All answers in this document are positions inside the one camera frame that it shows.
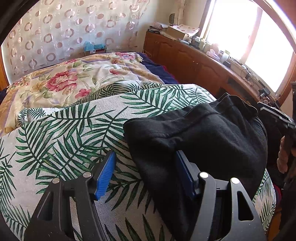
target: metal screw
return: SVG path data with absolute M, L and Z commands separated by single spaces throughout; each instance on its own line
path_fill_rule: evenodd
M 54 178 L 54 179 L 52 180 L 52 183 L 53 183 L 53 184 L 57 184 L 57 183 L 59 183 L 59 178 L 58 178 L 58 177 Z
M 234 183 L 234 184 L 239 184 L 239 180 L 236 177 L 233 177 L 231 179 L 231 182 Z
M 83 177 L 89 178 L 89 177 L 91 177 L 91 173 L 90 172 L 85 172 L 85 173 L 83 173 Z
M 208 177 L 209 177 L 209 174 L 207 174 L 206 172 L 201 172 L 201 173 L 200 173 L 200 176 L 201 176 L 202 178 L 208 178 Z

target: sheer curtain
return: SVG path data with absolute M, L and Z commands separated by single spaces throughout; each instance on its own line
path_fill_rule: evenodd
M 83 57 L 85 41 L 108 51 L 134 48 L 141 16 L 150 0 L 40 0 L 2 45 L 12 81 L 34 70 Z

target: bed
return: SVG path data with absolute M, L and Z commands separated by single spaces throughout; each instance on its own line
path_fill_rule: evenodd
M 25 76 L 9 87 L 0 106 L 4 222 L 22 240 L 49 182 L 76 178 L 112 149 L 119 161 L 106 195 L 96 202 L 106 235 L 110 240 L 174 240 L 131 159 L 123 124 L 212 101 L 202 87 L 177 84 L 139 53 L 89 56 Z M 266 231 L 276 205 L 267 170 L 253 203 Z M 75 210 L 71 200 L 75 238 L 82 240 Z

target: navy blue blanket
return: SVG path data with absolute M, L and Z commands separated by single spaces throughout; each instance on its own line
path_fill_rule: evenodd
M 165 84 L 179 84 L 178 81 L 176 81 L 175 78 L 163 68 L 163 66 L 154 63 L 144 53 L 138 54 L 143 58 L 141 64 L 145 65 L 145 67 L 150 70 L 151 73 L 159 76 Z

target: black cable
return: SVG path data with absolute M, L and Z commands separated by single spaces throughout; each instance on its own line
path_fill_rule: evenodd
M 243 70 L 241 71 L 241 74 L 240 74 L 241 78 L 242 78 L 243 80 L 246 80 L 246 82 L 247 82 L 250 86 L 254 86 L 254 81 L 253 81 L 253 80 L 248 80 L 248 79 L 246 79 L 245 77 L 242 76 L 242 72 L 243 72 L 244 70 L 247 71 L 247 73 L 248 73 L 249 76 L 252 75 L 252 76 L 251 76 L 251 79 L 254 78 L 254 74 L 253 74 L 252 72 L 248 71 L 247 69 L 243 69 Z
M 267 97 L 272 98 L 272 100 L 274 101 L 274 103 L 276 102 L 276 101 L 274 100 L 274 98 L 273 98 L 271 95 L 268 95 Z

